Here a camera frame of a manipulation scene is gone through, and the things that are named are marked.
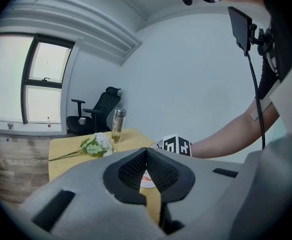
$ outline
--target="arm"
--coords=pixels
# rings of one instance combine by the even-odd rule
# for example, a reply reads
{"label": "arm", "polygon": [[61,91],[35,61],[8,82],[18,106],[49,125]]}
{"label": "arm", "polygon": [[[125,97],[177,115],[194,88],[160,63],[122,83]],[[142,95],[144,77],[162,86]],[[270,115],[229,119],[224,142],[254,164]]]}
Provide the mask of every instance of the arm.
{"label": "arm", "polygon": [[[259,120],[254,121],[250,114],[256,108],[255,100],[239,117],[235,118],[214,135],[198,141],[191,146],[192,156],[196,158],[217,158],[236,153],[254,143],[260,136]],[[271,103],[262,113],[265,131],[278,119],[277,110]]]}

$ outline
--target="cable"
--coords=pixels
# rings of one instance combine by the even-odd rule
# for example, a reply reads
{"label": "cable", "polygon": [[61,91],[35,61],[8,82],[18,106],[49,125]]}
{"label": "cable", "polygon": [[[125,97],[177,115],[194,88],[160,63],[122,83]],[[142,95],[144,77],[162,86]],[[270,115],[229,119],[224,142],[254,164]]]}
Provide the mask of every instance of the cable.
{"label": "cable", "polygon": [[254,87],[255,87],[256,106],[257,106],[257,112],[258,112],[258,118],[259,118],[260,130],[261,130],[261,138],[262,138],[262,149],[264,149],[264,147],[265,147],[265,129],[264,129],[264,121],[262,119],[262,112],[261,112],[261,107],[260,107],[258,85],[257,85],[257,80],[256,80],[254,68],[252,67],[250,55],[248,52],[247,52],[247,57],[248,57],[248,61],[249,61],[252,80],[254,82]]}
{"label": "cable", "polygon": [[154,142],[154,143],[150,144],[149,148],[150,148],[152,145],[156,144],[156,143],[158,143],[158,142]]}

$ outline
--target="office chair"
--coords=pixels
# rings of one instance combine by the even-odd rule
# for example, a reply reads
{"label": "office chair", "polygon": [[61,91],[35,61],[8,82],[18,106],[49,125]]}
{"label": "office chair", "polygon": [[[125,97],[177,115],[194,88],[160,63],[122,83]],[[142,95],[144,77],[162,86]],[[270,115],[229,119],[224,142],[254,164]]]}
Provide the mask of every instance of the office chair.
{"label": "office chair", "polygon": [[[87,135],[99,132],[107,132],[110,129],[107,127],[107,116],[112,109],[120,101],[118,96],[119,88],[108,87],[106,92],[102,93],[97,104],[93,109],[84,108],[83,111],[90,113],[91,117],[81,116],[81,104],[85,104],[84,101],[78,99],[71,99],[72,102],[76,102],[78,105],[79,116],[68,116],[67,126],[69,130],[76,135]],[[79,124],[79,119],[85,118],[86,124]]]}

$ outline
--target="flower stem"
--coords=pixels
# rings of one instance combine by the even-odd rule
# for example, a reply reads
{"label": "flower stem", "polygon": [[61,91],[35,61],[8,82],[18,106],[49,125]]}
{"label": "flower stem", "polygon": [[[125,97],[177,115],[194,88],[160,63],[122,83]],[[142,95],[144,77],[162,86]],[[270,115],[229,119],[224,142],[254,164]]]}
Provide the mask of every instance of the flower stem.
{"label": "flower stem", "polygon": [[72,156],[72,155],[75,155],[75,154],[79,154],[80,152],[82,152],[83,150],[80,149],[80,150],[77,150],[77,151],[74,151],[72,153],[69,153],[69,154],[66,154],[66,155],[63,155],[63,156],[60,156],[60,157],[57,157],[57,158],[54,158],[54,159],[50,159],[49,161],[55,161],[55,160],[59,160],[59,159],[63,159],[63,158],[67,158],[69,156]]}
{"label": "flower stem", "polygon": [[84,156],[84,155],[86,155],[86,154],[85,153],[74,154],[74,155],[69,155],[69,156],[65,156],[65,157],[59,157],[59,158],[56,158],[55,160],[61,160],[61,159],[66,159],[66,158],[76,158],[76,157]]}

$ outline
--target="table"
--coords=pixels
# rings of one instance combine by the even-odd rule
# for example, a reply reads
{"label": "table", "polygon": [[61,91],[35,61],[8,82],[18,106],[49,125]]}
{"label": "table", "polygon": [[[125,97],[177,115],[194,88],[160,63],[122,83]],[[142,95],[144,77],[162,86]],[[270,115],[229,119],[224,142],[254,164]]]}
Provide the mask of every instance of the table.
{"label": "table", "polygon": [[[111,132],[105,132],[108,137],[111,137]],[[69,137],[69,138],[57,138],[50,142],[49,148],[49,159],[54,159],[61,157],[62,155],[69,154],[78,149],[81,142],[92,135]],[[123,152],[127,150],[133,150],[137,148],[148,148],[154,143],[154,141],[147,136],[143,135],[137,129],[128,128],[123,129],[121,142],[114,144],[117,152]],[[49,167],[49,181],[52,181],[59,175],[63,174],[71,167],[81,164],[86,161],[94,160],[95,157],[89,155],[69,157],[66,159],[50,161],[48,163]],[[161,209],[161,199],[160,193],[157,188],[140,188],[140,193],[147,198],[147,211],[152,219],[158,224],[160,209]]]}

